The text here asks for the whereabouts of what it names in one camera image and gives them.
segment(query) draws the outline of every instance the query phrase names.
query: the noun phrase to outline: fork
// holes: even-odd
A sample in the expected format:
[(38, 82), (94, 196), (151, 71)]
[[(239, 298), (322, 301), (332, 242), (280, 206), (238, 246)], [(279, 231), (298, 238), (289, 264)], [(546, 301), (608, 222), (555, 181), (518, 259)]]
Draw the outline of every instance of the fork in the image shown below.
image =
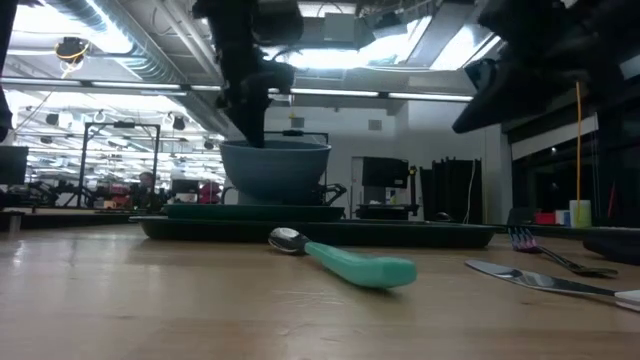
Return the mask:
[(507, 233), (509, 233), (509, 238), (511, 240), (511, 246), (513, 247), (513, 250), (528, 254), (547, 254), (556, 263), (562, 265), (567, 270), (572, 271), (573, 273), (580, 276), (603, 277), (618, 275), (618, 271), (614, 269), (590, 268), (582, 266), (580, 264), (576, 264), (573, 261), (538, 245), (535, 237), (527, 228), (518, 226), (507, 226)]

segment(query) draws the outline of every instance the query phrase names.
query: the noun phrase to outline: spoon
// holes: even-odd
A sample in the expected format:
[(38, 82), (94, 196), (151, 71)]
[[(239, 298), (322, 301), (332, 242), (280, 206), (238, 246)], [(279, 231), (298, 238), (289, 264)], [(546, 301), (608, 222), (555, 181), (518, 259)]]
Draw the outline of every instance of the spoon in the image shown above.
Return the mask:
[(416, 265), (411, 260), (351, 253), (313, 242), (289, 228), (273, 230), (269, 244), (285, 254), (309, 254), (343, 279), (362, 287), (387, 289), (411, 284), (417, 277)]

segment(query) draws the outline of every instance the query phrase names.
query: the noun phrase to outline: blue bowl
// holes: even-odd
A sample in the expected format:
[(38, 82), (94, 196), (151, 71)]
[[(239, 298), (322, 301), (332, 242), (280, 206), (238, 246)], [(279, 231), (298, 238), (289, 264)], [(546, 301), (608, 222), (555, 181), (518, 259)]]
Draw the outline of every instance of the blue bowl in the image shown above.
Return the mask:
[(327, 169), (331, 146), (266, 140), (264, 148), (246, 141), (220, 144), (224, 170), (238, 191), (269, 202), (304, 203)]

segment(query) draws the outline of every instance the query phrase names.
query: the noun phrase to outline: butter knife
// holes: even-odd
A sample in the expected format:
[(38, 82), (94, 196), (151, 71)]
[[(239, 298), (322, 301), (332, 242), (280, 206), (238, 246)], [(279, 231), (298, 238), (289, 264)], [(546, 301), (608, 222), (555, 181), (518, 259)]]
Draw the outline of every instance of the butter knife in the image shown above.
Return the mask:
[(495, 276), (498, 279), (506, 280), (528, 288), (561, 294), (590, 296), (601, 300), (615, 301), (618, 306), (634, 311), (640, 311), (640, 290), (614, 291), (565, 279), (559, 279), (544, 274), (538, 274), (531, 271), (496, 265), (481, 260), (467, 260), (465, 261), (465, 264), (475, 270)]

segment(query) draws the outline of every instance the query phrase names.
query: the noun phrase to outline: wooden table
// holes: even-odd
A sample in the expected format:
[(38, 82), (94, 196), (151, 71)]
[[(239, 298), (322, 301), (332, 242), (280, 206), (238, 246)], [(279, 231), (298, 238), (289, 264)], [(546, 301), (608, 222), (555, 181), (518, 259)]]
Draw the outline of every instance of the wooden table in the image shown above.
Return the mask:
[(469, 258), (619, 290), (640, 268), (579, 242), (543, 244), (619, 280), (577, 278), (496, 237), (487, 250), (368, 249), (413, 259), (416, 283), (356, 288), (260, 245), (145, 240), (134, 225), (0, 241), (0, 358), (634, 359), (640, 314), (480, 274)]

